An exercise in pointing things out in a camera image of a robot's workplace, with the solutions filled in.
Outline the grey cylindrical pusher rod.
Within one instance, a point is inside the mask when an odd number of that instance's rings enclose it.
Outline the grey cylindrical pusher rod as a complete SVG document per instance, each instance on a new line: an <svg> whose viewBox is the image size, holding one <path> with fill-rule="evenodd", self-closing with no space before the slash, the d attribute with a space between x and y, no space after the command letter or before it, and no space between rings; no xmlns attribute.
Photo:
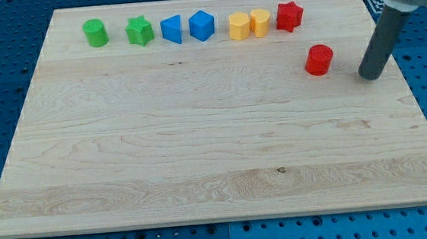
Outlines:
<svg viewBox="0 0 427 239"><path fill-rule="evenodd" d="M384 8L368 43L368 48L358 68L358 74L362 78L369 81L380 78L401 30L414 10L414 5L395 2L384 3Z"/></svg>

